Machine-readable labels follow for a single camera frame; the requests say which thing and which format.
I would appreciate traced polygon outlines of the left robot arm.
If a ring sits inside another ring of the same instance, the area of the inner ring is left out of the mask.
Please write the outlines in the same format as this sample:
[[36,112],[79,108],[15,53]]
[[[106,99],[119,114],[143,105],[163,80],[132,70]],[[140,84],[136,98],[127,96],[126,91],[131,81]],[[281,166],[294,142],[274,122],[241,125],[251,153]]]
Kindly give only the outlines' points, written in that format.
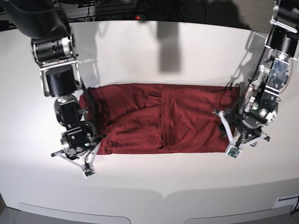
[[262,128],[276,119],[280,90],[290,81],[292,62],[299,58],[299,2],[275,1],[270,24],[263,50],[269,58],[260,59],[248,86],[231,109],[214,110],[229,140],[225,153],[235,159],[245,147],[270,140]]

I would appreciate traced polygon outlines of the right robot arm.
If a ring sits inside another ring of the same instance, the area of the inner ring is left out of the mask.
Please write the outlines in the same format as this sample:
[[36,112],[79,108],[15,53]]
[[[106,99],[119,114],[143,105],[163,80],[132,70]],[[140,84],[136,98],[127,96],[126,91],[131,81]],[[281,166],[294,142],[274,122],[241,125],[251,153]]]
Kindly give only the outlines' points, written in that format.
[[46,97],[55,98],[57,121],[65,127],[62,149],[52,156],[80,165],[83,175],[95,174],[93,162],[103,139],[96,125],[94,100],[79,72],[75,37],[68,16],[57,0],[3,0],[15,26],[31,39]]

